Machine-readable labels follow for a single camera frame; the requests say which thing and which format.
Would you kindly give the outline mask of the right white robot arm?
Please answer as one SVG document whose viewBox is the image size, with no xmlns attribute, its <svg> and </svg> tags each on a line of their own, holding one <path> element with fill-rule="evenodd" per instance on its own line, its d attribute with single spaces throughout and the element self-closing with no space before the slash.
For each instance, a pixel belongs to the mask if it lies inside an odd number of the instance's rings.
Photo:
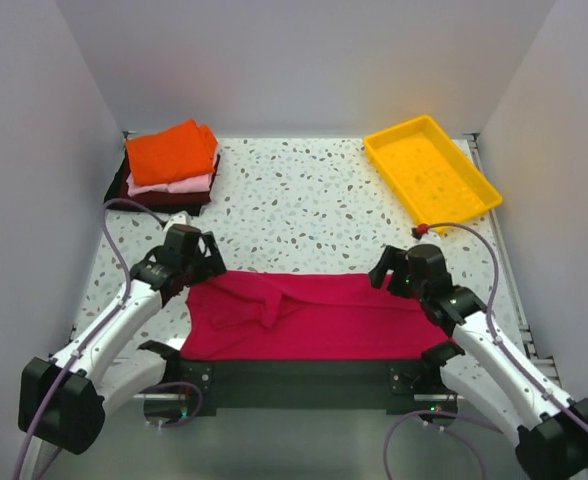
<svg viewBox="0 0 588 480">
<path fill-rule="evenodd" d="M 588 469 L 588 399 L 573 399 L 505 336 L 480 298 L 454 284 L 437 246 L 388 246 L 369 279 L 417 301 L 446 334 L 421 356 L 426 390 L 469 401 L 509 438 L 531 479 L 569 479 Z"/>
</svg>

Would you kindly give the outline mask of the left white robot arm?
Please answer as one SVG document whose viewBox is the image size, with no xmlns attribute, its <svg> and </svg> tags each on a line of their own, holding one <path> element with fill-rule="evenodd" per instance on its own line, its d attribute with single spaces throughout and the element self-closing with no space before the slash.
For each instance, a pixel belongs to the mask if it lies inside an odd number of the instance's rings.
<svg viewBox="0 0 588 480">
<path fill-rule="evenodd" d="M 18 427 L 70 453 L 85 452 L 106 418 L 137 393 L 174 390 L 181 368 L 158 352 L 114 363 L 134 334 L 184 288 L 224 274 L 210 232 L 174 223 L 163 244 L 129 270 L 115 298 L 49 360 L 33 358 L 21 375 Z"/>
</svg>

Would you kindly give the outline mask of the magenta t shirt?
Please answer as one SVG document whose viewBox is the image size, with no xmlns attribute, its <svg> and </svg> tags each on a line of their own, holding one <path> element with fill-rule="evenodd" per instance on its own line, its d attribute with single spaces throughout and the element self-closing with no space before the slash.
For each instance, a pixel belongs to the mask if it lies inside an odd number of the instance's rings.
<svg viewBox="0 0 588 480">
<path fill-rule="evenodd" d="M 189 290 L 188 360 L 415 360 L 445 341 L 413 299 L 364 273 L 229 271 Z"/>
</svg>

